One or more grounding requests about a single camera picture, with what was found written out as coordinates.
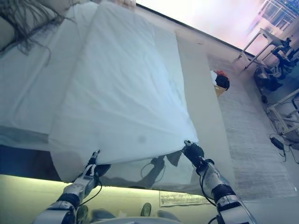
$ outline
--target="gray rug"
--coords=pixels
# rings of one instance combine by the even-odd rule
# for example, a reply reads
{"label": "gray rug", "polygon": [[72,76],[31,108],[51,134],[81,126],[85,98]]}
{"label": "gray rug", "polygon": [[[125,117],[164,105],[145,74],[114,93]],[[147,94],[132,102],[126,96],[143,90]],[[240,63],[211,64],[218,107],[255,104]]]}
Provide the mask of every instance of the gray rug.
{"label": "gray rug", "polygon": [[210,68],[223,70],[230,88],[219,98],[235,172],[236,192],[243,200],[296,196],[277,149],[271,144],[258,112],[239,80],[233,65],[208,55]]}

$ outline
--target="white bedsheet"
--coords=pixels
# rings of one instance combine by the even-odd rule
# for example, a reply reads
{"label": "white bedsheet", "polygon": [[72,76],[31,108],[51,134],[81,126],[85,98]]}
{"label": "white bedsheet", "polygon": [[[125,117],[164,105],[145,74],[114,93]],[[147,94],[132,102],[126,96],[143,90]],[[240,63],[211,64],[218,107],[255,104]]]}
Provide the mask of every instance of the white bedsheet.
{"label": "white bedsheet", "polygon": [[98,149],[97,164],[113,164],[198,142],[154,36],[141,16],[113,3],[98,7],[49,135],[62,180],[73,180]]}
{"label": "white bedsheet", "polygon": [[[0,58],[1,127],[50,133],[54,113],[64,98],[97,7],[95,3],[76,5],[66,15],[75,22],[64,20],[59,27],[34,36],[51,50],[48,65],[49,51],[38,45],[28,56],[15,47]],[[4,138],[0,135],[0,141],[13,144]]]}

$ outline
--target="red object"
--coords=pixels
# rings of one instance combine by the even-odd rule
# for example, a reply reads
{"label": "red object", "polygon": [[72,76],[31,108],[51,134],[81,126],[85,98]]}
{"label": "red object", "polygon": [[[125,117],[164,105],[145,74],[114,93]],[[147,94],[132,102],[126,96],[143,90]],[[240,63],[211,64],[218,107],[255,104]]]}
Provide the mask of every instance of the red object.
{"label": "red object", "polygon": [[228,78],[227,74],[224,73],[224,71],[221,70],[214,70],[214,72],[218,75],[218,76],[225,76]]}

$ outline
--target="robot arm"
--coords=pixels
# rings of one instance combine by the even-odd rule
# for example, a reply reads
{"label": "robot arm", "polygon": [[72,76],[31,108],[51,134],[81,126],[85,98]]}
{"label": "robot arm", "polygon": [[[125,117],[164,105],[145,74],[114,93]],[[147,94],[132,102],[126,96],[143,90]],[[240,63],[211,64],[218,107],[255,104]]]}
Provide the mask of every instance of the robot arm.
{"label": "robot arm", "polygon": [[33,224],[75,224],[77,211],[83,199],[98,186],[99,176],[105,173],[110,165],[97,166],[95,160],[100,151],[93,153],[84,172],[74,183],[64,188],[62,195],[50,207],[41,212]]}
{"label": "robot arm", "polygon": [[182,152],[196,167],[205,197],[215,201],[218,224],[256,224],[254,217],[220,174],[214,162],[203,158],[204,152],[196,143],[185,141]]}
{"label": "robot arm", "polygon": [[[95,160],[100,151],[94,152],[84,172],[74,183],[65,187],[62,195],[50,207],[40,213],[33,224],[77,224],[77,211],[83,199],[99,183],[110,165],[97,166]],[[234,193],[228,181],[220,174],[210,159],[204,159],[204,151],[196,144],[185,141],[183,154],[196,167],[200,187],[205,197],[214,200],[218,224],[256,224],[251,213]]]}

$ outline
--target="power adapter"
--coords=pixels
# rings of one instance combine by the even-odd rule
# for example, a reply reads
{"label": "power adapter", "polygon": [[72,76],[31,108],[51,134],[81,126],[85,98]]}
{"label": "power adapter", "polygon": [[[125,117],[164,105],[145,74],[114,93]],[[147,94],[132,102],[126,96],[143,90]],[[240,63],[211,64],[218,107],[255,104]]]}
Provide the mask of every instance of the power adapter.
{"label": "power adapter", "polygon": [[279,141],[277,138],[272,137],[272,138],[270,138],[270,140],[271,140],[272,144],[275,145],[278,149],[280,149],[280,150],[285,149],[283,143],[281,141]]}

